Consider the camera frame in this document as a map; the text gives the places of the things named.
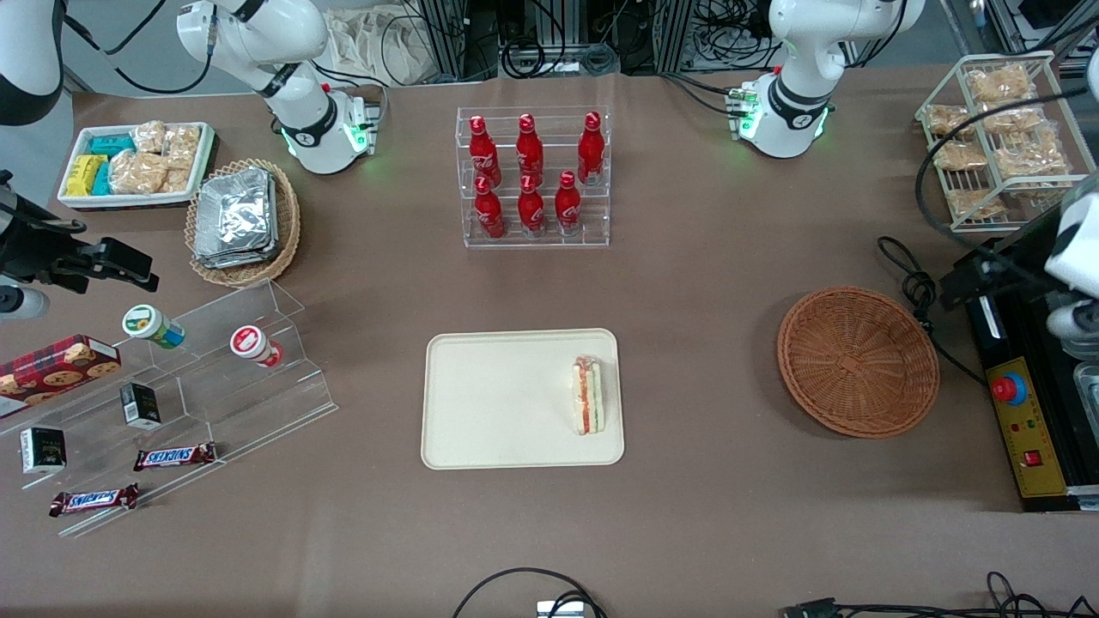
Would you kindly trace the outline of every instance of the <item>red cookie box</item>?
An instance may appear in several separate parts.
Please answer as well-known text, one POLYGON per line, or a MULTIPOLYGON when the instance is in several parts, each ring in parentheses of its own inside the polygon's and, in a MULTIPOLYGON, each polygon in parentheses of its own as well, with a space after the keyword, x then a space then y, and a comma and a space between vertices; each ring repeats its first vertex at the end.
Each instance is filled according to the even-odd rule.
POLYGON ((116 347, 86 334, 74 334, 24 354, 0 365, 0 418, 37 406, 121 367, 116 347))

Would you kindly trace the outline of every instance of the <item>white tray of snacks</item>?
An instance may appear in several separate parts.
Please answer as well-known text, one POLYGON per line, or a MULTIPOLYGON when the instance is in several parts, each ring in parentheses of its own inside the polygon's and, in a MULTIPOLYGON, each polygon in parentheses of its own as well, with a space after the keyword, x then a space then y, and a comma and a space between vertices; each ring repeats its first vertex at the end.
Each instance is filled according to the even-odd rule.
POLYGON ((610 465, 625 451, 618 340, 606 329, 441 334, 428 344, 420 456, 432 470, 610 465), (598 362, 588 433, 577 357, 598 362))
MULTIPOLYGON (((202 177, 206 175, 207 165, 210 161, 211 151, 213 150, 215 139, 214 130, 204 122, 169 122, 165 124, 168 131, 173 128, 179 126, 193 126, 199 130, 198 144, 193 151, 193 161, 191 162, 190 169, 179 169, 176 172, 176 174, 182 174, 185 172, 187 174, 186 185, 182 185, 182 183, 176 183, 174 185, 175 187, 182 186, 182 189, 166 190, 160 192, 158 190, 160 187, 157 187, 148 194, 136 192, 112 195, 74 195, 68 190, 69 178, 73 177, 74 168, 77 167, 78 157, 80 155, 91 154, 90 147, 92 139, 127 135, 131 134, 137 126, 144 125, 119 124, 114 126, 89 126, 87 129, 81 129, 80 133, 77 134, 73 152, 69 154, 68 164, 65 166, 65 175, 62 176, 60 186, 57 188, 57 201, 64 203, 73 210, 78 211, 187 206, 191 195, 199 190, 202 177)), ((170 142, 170 136, 168 139, 163 139, 163 148, 165 150, 163 150, 162 153, 166 157, 168 154, 168 144, 170 142)), ((113 157, 110 157, 107 163, 102 163, 101 165, 110 166, 112 159, 113 157)))

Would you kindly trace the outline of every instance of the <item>coca-cola bottle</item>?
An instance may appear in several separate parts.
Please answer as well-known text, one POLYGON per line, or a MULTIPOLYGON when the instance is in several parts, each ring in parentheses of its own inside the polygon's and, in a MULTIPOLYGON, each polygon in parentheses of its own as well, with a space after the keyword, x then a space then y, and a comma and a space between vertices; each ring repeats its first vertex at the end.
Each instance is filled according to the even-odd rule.
POLYGON ((492 186, 488 178, 478 176, 474 180, 477 189, 477 198, 474 199, 474 208, 477 209, 477 221, 481 229, 490 239, 503 238, 508 233, 508 225, 503 221, 503 210, 500 208, 500 198, 492 192, 492 186))
POLYGON ((519 141, 515 142, 515 151, 519 154, 519 173, 534 179, 534 186, 542 186, 542 165, 545 157, 542 155, 542 139, 534 131, 534 117, 524 113, 519 117, 519 141))
POLYGON ((546 233, 546 227, 539 186, 529 175, 519 179, 519 186, 522 189, 519 195, 519 220, 523 222, 523 235, 528 240, 541 239, 546 233))
POLYGON ((562 235, 575 236, 580 231, 580 191, 576 188, 575 174, 567 169, 560 173, 560 186, 553 202, 562 235))
POLYGON ((584 119, 584 135, 580 135, 580 165, 577 176, 581 185, 598 185, 603 176, 603 133, 600 131, 599 112, 590 111, 584 119))
POLYGON ((474 169, 477 176, 488 178, 492 184, 491 188, 500 186, 503 175, 500 173, 500 159, 496 154, 496 144, 485 129, 485 119, 475 115, 469 119, 469 130, 473 137, 469 140, 469 156, 474 159, 474 169))

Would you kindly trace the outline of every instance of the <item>foil-wrapped food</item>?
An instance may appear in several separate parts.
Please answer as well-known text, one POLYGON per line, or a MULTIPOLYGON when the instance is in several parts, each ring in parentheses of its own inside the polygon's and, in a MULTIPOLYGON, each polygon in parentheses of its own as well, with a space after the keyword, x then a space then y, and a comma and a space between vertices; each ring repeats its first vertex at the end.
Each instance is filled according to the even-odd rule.
POLYGON ((247 167, 202 184, 195 213, 195 260, 207 268, 269 262, 279 252, 275 178, 247 167))

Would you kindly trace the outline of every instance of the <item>yellow snack package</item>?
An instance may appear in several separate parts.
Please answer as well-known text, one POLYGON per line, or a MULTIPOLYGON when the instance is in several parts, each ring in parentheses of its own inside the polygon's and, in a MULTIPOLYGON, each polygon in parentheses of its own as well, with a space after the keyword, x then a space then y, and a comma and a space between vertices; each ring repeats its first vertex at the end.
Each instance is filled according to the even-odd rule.
POLYGON ((99 166, 107 163, 107 155, 80 155, 73 163, 73 173, 65 181, 65 195, 90 196, 99 166))

